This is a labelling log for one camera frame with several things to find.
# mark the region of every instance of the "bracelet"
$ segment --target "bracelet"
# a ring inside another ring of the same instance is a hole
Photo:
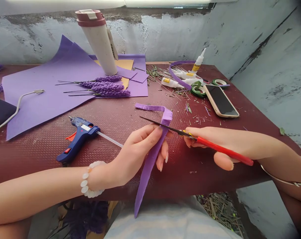
[[[282,182],[282,183],[285,183],[285,184],[289,184],[289,185],[294,185],[294,186],[297,186],[297,187],[300,187],[301,186],[301,183],[298,183],[298,182],[293,182],[293,181],[285,181],[285,180],[282,180],[282,179],[279,179],[275,176],[273,176],[272,174],[270,174],[267,170],[264,169],[264,167],[261,165],[261,168],[268,174],[270,175],[272,178]]]
[[[92,169],[95,166],[98,166],[101,164],[105,164],[105,162],[104,161],[95,161],[95,162],[91,163],[90,166],[87,168],[87,171],[82,175],[82,178],[84,180],[80,184],[81,188],[82,188],[81,192],[84,194],[84,196],[86,196],[88,198],[95,198],[95,197],[101,195],[102,192],[104,192],[104,189],[100,190],[100,191],[91,191],[88,187],[88,181],[87,181],[87,178],[89,177],[89,173],[92,171]]]

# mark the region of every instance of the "white cable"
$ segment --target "white cable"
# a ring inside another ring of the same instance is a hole
[[[24,94],[24,95],[20,96],[20,98],[18,99],[18,104],[17,104],[16,112],[15,112],[12,116],[10,116],[5,122],[3,122],[3,123],[0,125],[0,128],[1,128],[2,126],[6,125],[13,117],[16,116],[16,114],[18,114],[18,112],[19,112],[19,106],[20,106],[20,102],[21,102],[22,97],[24,97],[24,96],[26,96],[26,95],[34,94],[34,93],[36,93],[36,94],[41,94],[41,93],[43,93],[43,92],[44,92],[44,90],[35,90],[35,91],[32,91],[32,92],[30,92],[30,93],[27,93],[27,94]]]

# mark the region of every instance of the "thermos lid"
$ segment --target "thermos lid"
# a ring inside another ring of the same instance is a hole
[[[81,27],[98,27],[106,24],[105,18],[100,10],[79,10],[77,15],[78,25]]]

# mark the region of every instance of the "blue glue gun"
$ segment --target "blue glue gun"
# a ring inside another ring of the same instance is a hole
[[[87,139],[96,136],[96,133],[100,131],[99,127],[94,126],[85,119],[70,116],[69,118],[71,119],[71,124],[77,128],[77,131],[73,135],[66,138],[70,140],[71,143],[62,154],[57,156],[57,161],[62,163],[64,167],[72,162],[84,142]]]

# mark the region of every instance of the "white thermos bottle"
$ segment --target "white thermos bottle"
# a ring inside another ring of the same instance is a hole
[[[91,9],[79,10],[75,13],[78,25],[82,27],[105,74],[115,75],[117,68],[103,14],[99,10]]]

